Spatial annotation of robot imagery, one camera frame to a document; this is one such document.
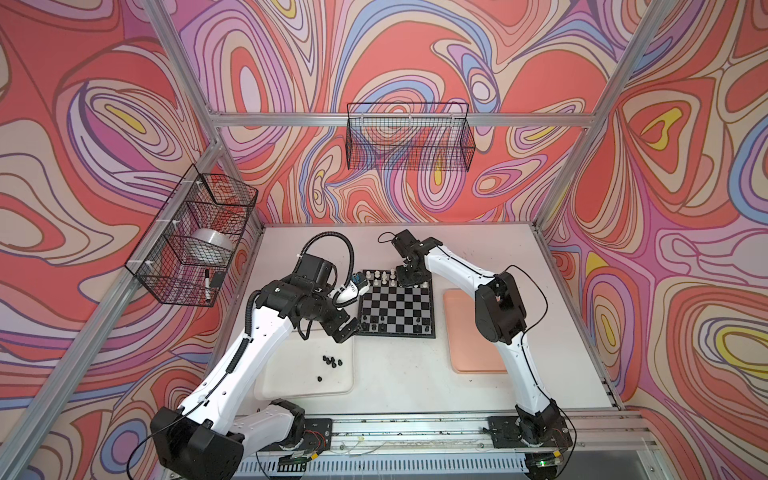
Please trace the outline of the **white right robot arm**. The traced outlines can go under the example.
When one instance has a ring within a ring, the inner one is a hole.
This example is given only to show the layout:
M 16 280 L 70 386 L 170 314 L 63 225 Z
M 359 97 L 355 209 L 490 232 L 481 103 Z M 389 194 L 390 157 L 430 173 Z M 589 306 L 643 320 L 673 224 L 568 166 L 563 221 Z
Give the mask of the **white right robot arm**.
M 408 229 L 394 234 L 390 243 L 403 260 L 395 269 L 401 285 L 414 286 L 434 274 L 473 298 L 475 326 L 496 346 L 516 390 L 520 441 L 529 446 L 549 441 L 563 412 L 540 382 L 527 338 L 527 311 L 514 276 L 476 266 L 438 239 L 419 240 Z

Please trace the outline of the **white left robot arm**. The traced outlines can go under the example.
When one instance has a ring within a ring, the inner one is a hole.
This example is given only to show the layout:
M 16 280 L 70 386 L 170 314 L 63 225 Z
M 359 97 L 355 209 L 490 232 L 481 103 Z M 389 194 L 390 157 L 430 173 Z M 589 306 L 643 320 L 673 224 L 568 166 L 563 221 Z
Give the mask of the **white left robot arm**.
M 237 413 L 270 358 L 301 325 L 318 323 L 337 343 L 358 331 L 346 308 L 368 280 L 350 271 L 336 291 L 328 281 L 333 269 L 305 253 L 289 275 L 249 296 L 238 340 L 178 407 L 163 407 L 151 420 L 162 467 L 185 479 L 230 479 L 244 458 L 266 447 L 309 450 L 303 408 L 278 399 L 247 417 Z

